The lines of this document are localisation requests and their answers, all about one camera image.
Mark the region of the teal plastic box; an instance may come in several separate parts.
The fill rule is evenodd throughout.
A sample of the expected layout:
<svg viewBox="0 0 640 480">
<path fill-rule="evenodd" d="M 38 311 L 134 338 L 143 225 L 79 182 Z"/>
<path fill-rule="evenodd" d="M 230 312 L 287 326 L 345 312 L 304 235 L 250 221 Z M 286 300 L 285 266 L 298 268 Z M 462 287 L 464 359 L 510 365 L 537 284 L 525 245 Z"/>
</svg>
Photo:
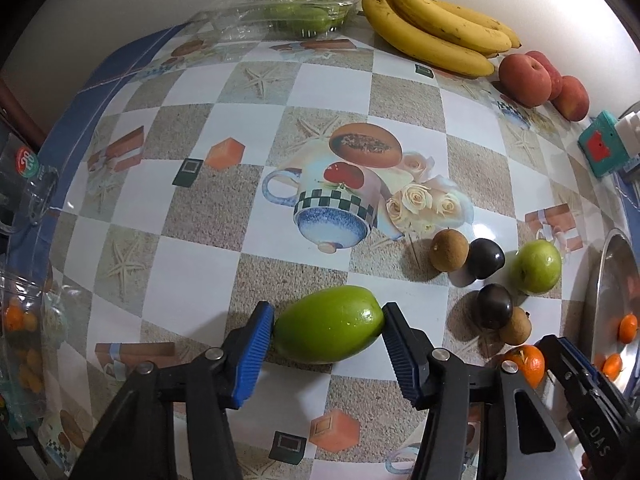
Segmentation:
<svg viewBox="0 0 640 480">
<path fill-rule="evenodd" d="M 578 138 L 593 175 L 602 179 L 639 154 L 639 113 L 622 118 L 604 110 Z"/>
</svg>

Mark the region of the orange tangerine bowl bottom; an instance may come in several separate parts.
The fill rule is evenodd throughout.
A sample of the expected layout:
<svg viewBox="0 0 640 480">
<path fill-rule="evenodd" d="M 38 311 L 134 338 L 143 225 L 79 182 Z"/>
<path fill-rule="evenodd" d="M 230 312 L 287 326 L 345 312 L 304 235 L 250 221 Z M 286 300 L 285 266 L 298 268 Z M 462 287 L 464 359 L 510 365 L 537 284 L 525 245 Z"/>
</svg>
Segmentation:
<svg viewBox="0 0 640 480">
<path fill-rule="evenodd" d="M 602 373 L 612 382 L 615 382 L 623 368 L 623 360 L 619 353 L 608 356 L 602 364 Z"/>
</svg>

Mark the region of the clear plastic tray of limes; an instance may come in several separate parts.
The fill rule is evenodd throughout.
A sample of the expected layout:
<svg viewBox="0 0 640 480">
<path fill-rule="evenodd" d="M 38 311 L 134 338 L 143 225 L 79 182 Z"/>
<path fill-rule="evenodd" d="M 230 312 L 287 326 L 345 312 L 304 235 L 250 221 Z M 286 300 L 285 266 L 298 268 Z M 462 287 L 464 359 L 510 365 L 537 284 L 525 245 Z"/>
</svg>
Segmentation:
<svg viewBox="0 0 640 480">
<path fill-rule="evenodd" d="M 224 0 L 207 9 L 224 41 L 306 40 L 330 36 L 359 0 Z"/>
</svg>

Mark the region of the red apple middle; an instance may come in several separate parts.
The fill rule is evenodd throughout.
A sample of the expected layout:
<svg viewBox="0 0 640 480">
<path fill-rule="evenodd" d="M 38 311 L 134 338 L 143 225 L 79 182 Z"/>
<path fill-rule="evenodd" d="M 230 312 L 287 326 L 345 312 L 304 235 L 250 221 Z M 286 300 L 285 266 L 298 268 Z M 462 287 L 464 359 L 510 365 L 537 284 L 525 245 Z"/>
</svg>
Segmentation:
<svg viewBox="0 0 640 480">
<path fill-rule="evenodd" d="M 531 50 L 527 52 L 527 55 L 538 61 L 542 66 L 544 66 L 544 69 L 547 71 L 551 81 L 551 92 L 548 100 L 553 101 L 560 95 L 562 91 L 562 75 L 542 52 Z"/>
</svg>

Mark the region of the orange tangerine in bowl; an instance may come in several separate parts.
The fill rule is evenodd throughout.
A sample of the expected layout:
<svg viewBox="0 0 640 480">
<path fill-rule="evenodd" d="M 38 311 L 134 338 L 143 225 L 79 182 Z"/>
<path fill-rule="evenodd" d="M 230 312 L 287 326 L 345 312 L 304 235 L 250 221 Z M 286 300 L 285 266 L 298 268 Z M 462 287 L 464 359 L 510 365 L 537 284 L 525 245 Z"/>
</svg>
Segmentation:
<svg viewBox="0 0 640 480">
<path fill-rule="evenodd" d="M 638 318 L 633 313 L 626 314 L 617 330 L 617 340 L 621 344 L 631 344 L 636 338 L 639 328 Z"/>
</svg>

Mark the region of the stainless steel bowl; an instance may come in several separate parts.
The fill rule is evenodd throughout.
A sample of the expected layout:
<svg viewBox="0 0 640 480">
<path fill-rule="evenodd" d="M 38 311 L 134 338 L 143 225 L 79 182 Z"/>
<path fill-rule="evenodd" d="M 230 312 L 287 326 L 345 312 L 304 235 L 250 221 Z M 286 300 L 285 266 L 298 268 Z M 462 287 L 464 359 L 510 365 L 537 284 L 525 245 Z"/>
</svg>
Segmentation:
<svg viewBox="0 0 640 480">
<path fill-rule="evenodd" d="M 639 336 L 628 344 L 618 340 L 620 322 L 627 314 L 639 317 L 638 266 L 626 235 L 612 229 L 591 271 L 579 348 L 598 370 L 606 358 L 619 354 L 622 370 L 614 385 L 626 399 L 631 399 L 639 380 Z"/>
</svg>

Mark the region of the orange tangerine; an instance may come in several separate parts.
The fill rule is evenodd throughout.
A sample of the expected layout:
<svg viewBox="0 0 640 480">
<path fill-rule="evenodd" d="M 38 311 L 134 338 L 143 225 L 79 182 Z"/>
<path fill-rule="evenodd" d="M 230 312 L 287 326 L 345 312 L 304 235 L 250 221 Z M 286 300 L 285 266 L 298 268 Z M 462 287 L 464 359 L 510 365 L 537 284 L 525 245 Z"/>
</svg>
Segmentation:
<svg viewBox="0 0 640 480">
<path fill-rule="evenodd" d="M 617 330 L 617 340 L 621 344 L 631 344 L 636 338 L 639 328 L 638 318 L 633 313 L 626 314 Z"/>
<path fill-rule="evenodd" d="M 533 344 L 522 344 L 506 352 L 501 359 L 512 361 L 524 375 L 526 382 L 536 389 L 546 374 L 544 355 Z"/>
</svg>

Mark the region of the yellow banana bunch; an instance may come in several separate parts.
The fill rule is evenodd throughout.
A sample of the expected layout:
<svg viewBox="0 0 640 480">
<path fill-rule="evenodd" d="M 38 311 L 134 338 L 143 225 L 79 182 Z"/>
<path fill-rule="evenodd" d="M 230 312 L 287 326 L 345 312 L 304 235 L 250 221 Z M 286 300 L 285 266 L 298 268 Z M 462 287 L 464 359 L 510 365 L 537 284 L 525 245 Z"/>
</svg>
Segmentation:
<svg viewBox="0 0 640 480">
<path fill-rule="evenodd" d="M 490 16 L 440 0 L 361 0 L 372 29 L 396 50 L 448 72 L 491 75 L 491 58 L 518 49 L 512 28 Z"/>
</svg>

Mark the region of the oval green mango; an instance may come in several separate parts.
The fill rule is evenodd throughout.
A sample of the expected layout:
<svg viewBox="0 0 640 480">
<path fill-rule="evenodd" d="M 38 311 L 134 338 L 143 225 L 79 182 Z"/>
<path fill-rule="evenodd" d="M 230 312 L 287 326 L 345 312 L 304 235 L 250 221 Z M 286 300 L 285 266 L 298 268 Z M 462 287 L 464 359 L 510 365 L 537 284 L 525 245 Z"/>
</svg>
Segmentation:
<svg viewBox="0 0 640 480">
<path fill-rule="evenodd" d="M 333 364 L 369 348 L 383 325 L 382 308 L 369 289 L 336 286 L 288 306 L 274 324 L 272 342 L 290 361 Z"/>
</svg>

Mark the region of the clear plastic fruit container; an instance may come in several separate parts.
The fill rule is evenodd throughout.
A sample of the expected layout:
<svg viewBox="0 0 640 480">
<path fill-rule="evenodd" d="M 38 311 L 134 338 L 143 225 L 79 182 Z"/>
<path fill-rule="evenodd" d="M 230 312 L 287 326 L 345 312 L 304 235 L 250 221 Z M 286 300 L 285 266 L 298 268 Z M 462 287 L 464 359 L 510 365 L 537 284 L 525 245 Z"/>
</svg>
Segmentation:
<svg viewBox="0 0 640 480">
<path fill-rule="evenodd" d="M 54 291 L 53 278 L 38 283 L 1 268 L 1 397 L 14 434 L 35 428 L 46 412 L 44 302 Z"/>
</svg>

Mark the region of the round green fruit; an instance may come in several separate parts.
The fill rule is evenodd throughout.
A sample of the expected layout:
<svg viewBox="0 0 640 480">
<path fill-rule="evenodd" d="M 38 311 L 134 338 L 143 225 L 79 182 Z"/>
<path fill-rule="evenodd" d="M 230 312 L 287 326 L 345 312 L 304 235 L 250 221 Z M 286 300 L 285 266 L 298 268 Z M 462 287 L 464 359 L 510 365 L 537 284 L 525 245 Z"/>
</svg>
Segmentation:
<svg viewBox="0 0 640 480">
<path fill-rule="evenodd" d="M 532 240 L 515 253 L 509 273 L 512 284 L 523 294 L 543 295 L 559 281 L 562 257 L 548 240 Z"/>
</svg>

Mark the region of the dark plum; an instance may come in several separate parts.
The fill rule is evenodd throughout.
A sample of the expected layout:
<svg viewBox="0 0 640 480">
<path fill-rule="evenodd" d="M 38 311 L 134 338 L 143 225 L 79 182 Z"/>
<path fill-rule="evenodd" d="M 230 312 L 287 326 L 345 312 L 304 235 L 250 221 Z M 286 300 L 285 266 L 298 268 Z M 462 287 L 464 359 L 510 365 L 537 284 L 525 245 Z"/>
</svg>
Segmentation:
<svg viewBox="0 0 640 480">
<path fill-rule="evenodd" d="M 476 280 L 486 280 L 506 263 L 501 247 L 488 238 L 477 238 L 469 246 L 466 267 Z"/>
<path fill-rule="evenodd" d="M 476 296 L 474 315 L 477 324 L 486 330 L 500 330 L 513 315 L 510 292 L 498 284 L 485 285 Z"/>
</svg>

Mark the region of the patterned vinyl tablecloth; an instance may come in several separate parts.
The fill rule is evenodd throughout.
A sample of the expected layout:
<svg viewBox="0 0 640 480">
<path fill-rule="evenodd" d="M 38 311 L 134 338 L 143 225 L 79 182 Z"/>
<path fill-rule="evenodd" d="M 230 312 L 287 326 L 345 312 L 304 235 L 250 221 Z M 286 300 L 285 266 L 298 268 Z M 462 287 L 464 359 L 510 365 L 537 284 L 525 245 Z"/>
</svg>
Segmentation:
<svg viewBox="0 0 640 480">
<path fill-rule="evenodd" d="M 397 304 L 434 347 L 497 368 L 516 347 L 474 307 L 498 284 L 529 314 L 525 344 L 554 335 L 582 352 L 591 271 L 608 233 L 629 230 L 614 172 L 596 178 L 578 146 L 591 123 L 521 106 L 495 78 L 416 64 L 366 22 L 329 40 L 230 42 L 197 20 L 130 44 L 34 151 L 58 186 L 2 266 L 53 278 L 55 291 L 46 412 L 17 442 L 47 476 L 73 479 L 137 365 L 189 363 L 265 301 L 273 326 L 255 389 L 227 412 L 240 479 L 413 479 L 427 411 L 402 395 L 382 332 L 356 356 L 309 365 L 280 356 L 274 324 L 300 298 L 355 285 L 382 311 Z M 446 229 L 493 240 L 506 263 L 486 280 L 466 264 L 437 271 L 428 252 Z M 532 240 L 562 257 L 543 295 L 510 279 Z M 573 479 L 591 478 L 560 382 L 546 369 L 534 391 Z"/>
</svg>

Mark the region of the red apple right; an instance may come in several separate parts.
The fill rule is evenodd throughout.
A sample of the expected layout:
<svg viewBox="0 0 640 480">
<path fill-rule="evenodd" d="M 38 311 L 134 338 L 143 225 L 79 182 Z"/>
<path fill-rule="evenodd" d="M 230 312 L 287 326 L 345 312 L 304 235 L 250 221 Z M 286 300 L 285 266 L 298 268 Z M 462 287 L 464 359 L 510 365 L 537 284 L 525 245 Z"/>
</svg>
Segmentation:
<svg viewBox="0 0 640 480">
<path fill-rule="evenodd" d="M 589 96 L 586 88 L 574 76 L 562 77 L 560 94 L 551 101 L 556 110 L 569 122 L 580 122 L 589 112 Z"/>
</svg>

